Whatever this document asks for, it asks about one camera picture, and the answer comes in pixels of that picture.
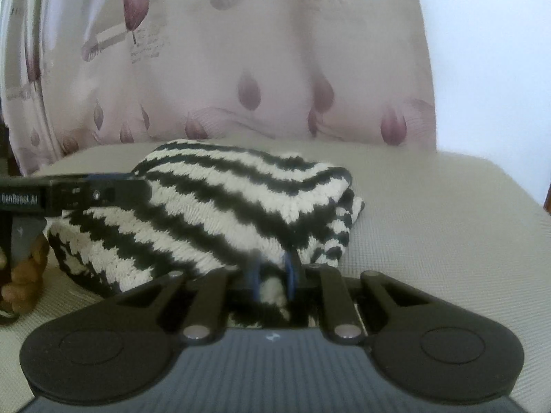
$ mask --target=folded cloth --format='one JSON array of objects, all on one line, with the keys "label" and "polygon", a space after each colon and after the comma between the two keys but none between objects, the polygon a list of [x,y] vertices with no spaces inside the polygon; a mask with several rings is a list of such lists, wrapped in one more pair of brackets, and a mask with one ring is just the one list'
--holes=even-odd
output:
[{"label": "folded cloth", "polygon": [[244,269],[253,252],[266,264],[261,308],[233,325],[293,325],[285,291],[287,252],[306,264],[337,266],[364,208],[342,167],[240,147],[177,140],[133,170],[152,188],[133,209],[76,210],[56,219],[49,242],[77,284],[110,296],[173,270],[197,278]]}]

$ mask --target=white wall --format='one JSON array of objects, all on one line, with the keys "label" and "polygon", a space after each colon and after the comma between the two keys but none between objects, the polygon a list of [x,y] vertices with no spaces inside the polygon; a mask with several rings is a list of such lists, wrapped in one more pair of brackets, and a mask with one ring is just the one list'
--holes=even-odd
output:
[{"label": "white wall", "polygon": [[551,183],[551,0],[421,0],[439,149],[485,157],[543,204]]}]

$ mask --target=gray fabric surface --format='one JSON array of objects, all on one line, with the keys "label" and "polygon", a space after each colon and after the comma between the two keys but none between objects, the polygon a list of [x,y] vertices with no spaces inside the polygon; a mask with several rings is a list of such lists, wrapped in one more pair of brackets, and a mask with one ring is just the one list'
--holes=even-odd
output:
[{"label": "gray fabric surface", "polygon": [[[366,208],[352,230],[342,272],[379,270],[509,327],[526,353],[513,398],[530,413],[549,413],[551,218],[510,177],[488,161],[444,153],[259,138],[217,142],[296,151],[346,166]],[[100,146],[42,174],[128,171],[155,146]],[[35,313],[0,330],[1,413],[31,397],[17,359],[25,336],[92,300],[48,270]]]}]

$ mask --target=logo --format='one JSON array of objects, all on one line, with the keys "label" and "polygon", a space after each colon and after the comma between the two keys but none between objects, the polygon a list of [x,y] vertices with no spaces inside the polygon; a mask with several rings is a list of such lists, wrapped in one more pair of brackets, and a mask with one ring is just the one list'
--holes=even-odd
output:
[{"label": "logo", "polygon": [[6,194],[2,193],[4,205],[38,205],[37,194]]},{"label": "logo", "polygon": [[272,332],[272,333],[269,333],[268,335],[266,335],[266,340],[269,340],[272,343],[274,343],[275,341],[278,341],[280,338],[281,338],[281,335],[279,335],[276,332]]}]

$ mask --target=pink curtain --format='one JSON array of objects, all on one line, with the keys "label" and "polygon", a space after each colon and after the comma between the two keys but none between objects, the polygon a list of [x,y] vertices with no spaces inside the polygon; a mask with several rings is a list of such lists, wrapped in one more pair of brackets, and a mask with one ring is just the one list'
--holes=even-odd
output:
[{"label": "pink curtain", "polygon": [[23,172],[98,144],[270,138],[435,149],[418,0],[3,0]]}]

